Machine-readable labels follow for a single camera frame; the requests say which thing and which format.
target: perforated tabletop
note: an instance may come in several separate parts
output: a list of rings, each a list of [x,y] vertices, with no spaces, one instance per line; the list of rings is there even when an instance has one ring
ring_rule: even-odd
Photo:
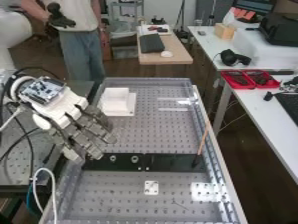
[[[97,100],[106,87],[129,87],[137,110],[134,117],[110,117],[118,142],[105,152],[195,154],[205,119],[189,79],[109,78]],[[58,223],[239,223],[210,136],[202,159],[199,172],[86,171],[68,163],[56,195]],[[158,185],[152,194],[148,182]],[[41,223],[52,220],[49,202]]]

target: keyboard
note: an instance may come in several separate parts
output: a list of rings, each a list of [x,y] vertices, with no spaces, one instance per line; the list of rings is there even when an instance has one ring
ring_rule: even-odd
[[[275,97],[298,126],[298,94],[279,93]]]
[[[142,53],[162,52],[165,50],[158,33],[141,36],[140,45]]]

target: computer monitor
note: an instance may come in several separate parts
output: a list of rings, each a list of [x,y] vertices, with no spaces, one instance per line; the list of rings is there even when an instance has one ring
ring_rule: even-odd
[[[273,11],[275,4],[277,0],[235,0],[233,6],[266,15]]]

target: robotic hand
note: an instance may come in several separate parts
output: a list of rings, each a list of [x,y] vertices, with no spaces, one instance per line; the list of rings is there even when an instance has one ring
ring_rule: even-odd
[[[48,77],[11,77],[8,97],[33,111],[36,125],[46,130],[65,157],[84,162],[85,153],[102,157],[101,146],[114,144],[113,125],[101,110],[88,104],[65,84]]]
[[[48,5],[46,7],[48,11],[50,12],[50,16],[49,16],[49,24],[54,27],[62,27],[62,28],[68,28],[68,27],[74,27],[76,26],[76,22],[70,19],[68,19],[60,9],[60,4],[53,2]]]

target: person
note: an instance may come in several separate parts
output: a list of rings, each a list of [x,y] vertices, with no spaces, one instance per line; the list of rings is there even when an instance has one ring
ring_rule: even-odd
[[[101,83],[105,69],[100,43],[105,44],[108,38],[101,23],[100,0],[41,0],[45,8],[50,3],[58,3],[60,12],[68,21],[74,22],[73,26],[57,25],[50,20],[53,15],[36,1],[21,0],[20,6],[36,19],[58,30],[69,78]]]

